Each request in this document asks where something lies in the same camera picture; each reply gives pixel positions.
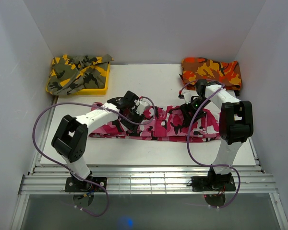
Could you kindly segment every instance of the folded cloth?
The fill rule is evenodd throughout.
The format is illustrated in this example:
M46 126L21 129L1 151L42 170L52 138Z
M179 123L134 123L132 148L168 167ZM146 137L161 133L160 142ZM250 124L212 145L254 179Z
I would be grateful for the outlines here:
M219 113L204 109L206 116L192 125L190 142L205 142L219 139ZM152 107L144 111L147 122L154 114ZM147 125L139 126L137 131L131 132L120 120L109 122L94 130L89 136L92 138L132 138L140 140L163 140L186 142L188 126L179 106L156 107L156 116Z
M68 95L82 89L103 89L106 84L108 63L113 58L69 56L55 57L46 91L55 96Z
M227 90L240 90L242 79L239 63L213 61L203 57L188 57L182 60L182 75L180 76L183 83L198 79L212 79L225 84ZM187 86L188 90L194 90L194 83Z

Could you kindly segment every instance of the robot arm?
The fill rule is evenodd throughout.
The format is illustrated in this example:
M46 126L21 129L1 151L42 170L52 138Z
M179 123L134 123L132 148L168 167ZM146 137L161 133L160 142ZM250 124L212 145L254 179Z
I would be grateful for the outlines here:
M71 117L66 115L59 124L51 145L60 154L69 168L78 176L87 180L92 179L92 173L84 161L84 151L88 135L103 126L104 124L117 120L118 113L124 115L129 120L141 123L144 120L143 112L149 107L149 104L137 95L128 91L122 98L112 98L105 103L101 109L95 109L84 115ZM131 131L138 128L126 121L121 123ZM90 184L78 180L72 175L74 184L82 191L90 189Z
M198 80L195 84L198 97L191 97L190 93L184 93L180 98L185 99L185 104L180 108L187 124L190 124L197 108L205 100L213 95L222 86L217 81ZM219 133L221 145L213 165L232 165L237 152L243 142L253 134L252 104L249 101L240 101L231 96L225 89L216 93L203 108L212 101L220 110ZM203 111L198 111L195 119L203 116ZM208 173L210 187L220 187L229 183L231 169L229 167L212 167Z

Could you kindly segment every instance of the gray floor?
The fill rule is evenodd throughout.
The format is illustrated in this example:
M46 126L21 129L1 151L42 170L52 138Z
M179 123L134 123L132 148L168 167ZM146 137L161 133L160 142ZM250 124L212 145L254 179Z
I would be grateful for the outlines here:
M239 194L219 211L206 205L203 195L111 195L108 212L99 218L74 209L72 195L30 195L23 230L277 230L279 224L269 194ZM91 211L105 206L95 196Z

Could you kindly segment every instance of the yellow tray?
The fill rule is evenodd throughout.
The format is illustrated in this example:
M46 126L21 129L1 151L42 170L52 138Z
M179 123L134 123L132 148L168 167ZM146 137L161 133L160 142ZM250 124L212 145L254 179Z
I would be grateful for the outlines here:
M78 92L73 93L73 95L98 95L98 94L106 94L108 89L108 80L110 74L110 62L108 63L107 75L106 75L106 83L103 89L83 89Z

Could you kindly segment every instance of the blue light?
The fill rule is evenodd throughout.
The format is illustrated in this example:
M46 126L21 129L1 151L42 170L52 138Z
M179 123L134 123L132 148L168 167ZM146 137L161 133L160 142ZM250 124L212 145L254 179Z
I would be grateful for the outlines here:
M122 216L118 221L119 230L131 230L133 228L133 220L130 217Z
M127 218L128 226L132 228L133 221L130 218Z

